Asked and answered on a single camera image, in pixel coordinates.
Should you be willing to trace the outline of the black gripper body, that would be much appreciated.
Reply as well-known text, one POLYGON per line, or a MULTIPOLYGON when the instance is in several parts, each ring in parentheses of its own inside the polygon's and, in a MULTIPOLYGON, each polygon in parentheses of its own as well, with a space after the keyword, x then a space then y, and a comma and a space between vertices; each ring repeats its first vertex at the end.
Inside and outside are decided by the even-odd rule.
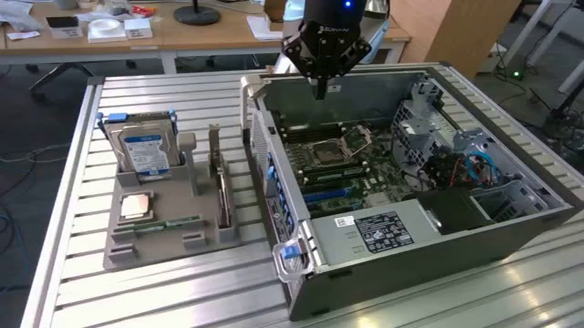
POLYGON ((306 1, 300 37, 316 61, 319 78, 319 45, 322 39, 360 37, 363 1, 306 1))

